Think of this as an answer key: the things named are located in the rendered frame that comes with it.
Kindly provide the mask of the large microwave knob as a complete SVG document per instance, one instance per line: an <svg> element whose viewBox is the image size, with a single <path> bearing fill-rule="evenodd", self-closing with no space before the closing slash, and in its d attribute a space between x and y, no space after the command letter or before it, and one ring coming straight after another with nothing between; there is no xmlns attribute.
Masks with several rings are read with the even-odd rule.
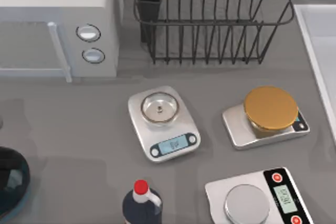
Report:
<svg viewBox="0 0 336 224"><path fill-rule="evenodd" d="M85 42L95 42L101 37L101 31L92 24L85 24L76 28L76 35Z"/></svg>

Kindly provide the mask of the silver scale with black panel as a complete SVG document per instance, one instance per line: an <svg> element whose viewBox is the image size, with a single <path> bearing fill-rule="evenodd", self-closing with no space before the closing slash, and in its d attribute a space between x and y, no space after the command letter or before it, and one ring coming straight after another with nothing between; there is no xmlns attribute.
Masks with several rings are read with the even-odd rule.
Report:
<svg viewBox="0 0 336 224"><path fill-rule="evenodd" d="M205 192L214 224L314 224L285 167L209 182Z"/></svg>

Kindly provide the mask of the small microwave knob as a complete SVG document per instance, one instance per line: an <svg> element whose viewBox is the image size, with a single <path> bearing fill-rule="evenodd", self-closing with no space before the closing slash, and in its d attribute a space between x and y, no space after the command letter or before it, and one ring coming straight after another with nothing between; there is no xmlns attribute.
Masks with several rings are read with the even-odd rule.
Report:
<svg viewBox="0 0 336 224"><path fill-rule="evenodd" d="M82 52L82 58L90 64L100 64L105 60L105 54L98 48L90 48Z"/></svg>

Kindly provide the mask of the dark blue bowl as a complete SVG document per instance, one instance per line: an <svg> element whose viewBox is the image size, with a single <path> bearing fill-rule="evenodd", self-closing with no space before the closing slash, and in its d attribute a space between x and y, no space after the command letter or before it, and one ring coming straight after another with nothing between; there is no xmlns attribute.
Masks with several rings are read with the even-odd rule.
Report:
<svg viewBox="0 0 336 224"><path fill-rule="evenodd" d="M17 150L0 146L0 224L17 215L28 197L30 168Z"/></svg>

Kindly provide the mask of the pale microwave oven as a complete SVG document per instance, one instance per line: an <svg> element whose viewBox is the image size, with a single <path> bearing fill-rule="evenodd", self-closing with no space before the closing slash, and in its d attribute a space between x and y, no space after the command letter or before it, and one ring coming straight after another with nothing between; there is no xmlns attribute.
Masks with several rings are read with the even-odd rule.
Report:
<svg viewBox="0 0 336 224"><path fill-rule="evenodd" d="M48 22L58 25L73 78L117 75L123 0L0 0L0 77L64 77L50 37ZM101 37L85 42L76 28L92 24ZM90 64L82 52L98 48L100 64Z"/></svg>

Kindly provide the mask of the silver scale with gold plate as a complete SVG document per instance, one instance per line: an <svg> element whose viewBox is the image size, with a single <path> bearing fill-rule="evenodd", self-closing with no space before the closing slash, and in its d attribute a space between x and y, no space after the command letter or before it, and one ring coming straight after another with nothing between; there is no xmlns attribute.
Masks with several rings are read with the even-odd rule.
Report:
<svg viewBox="0 0 336 224"><path fill-rule="evenodd" d="M305 136L310 126L291 94L275 86L249 91L243 102L222 112L231 143L238 150Z"/></svg>

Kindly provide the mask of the dark bottle with red cap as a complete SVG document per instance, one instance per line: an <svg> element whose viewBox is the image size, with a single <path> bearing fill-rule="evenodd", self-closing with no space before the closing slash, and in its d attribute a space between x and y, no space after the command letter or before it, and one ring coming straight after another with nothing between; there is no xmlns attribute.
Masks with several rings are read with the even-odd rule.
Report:
<svg viewBox="0 0 336 224"><path fill-rule="evenodd" d="M163 200L144 179L134 182L123 199L124 224L162 224Z"/></svg>

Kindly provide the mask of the silver scale with round bowl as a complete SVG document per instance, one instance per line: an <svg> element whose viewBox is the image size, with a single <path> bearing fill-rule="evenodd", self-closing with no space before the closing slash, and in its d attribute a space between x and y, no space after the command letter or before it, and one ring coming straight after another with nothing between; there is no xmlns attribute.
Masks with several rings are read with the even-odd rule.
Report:
<svg viewBox="0 0 336 224"><path fill-rule="evenodd" d="M128 111L142 150L152 162L161 163L193 152L201 143L187 106L170 86L132 95Z"/></svg>

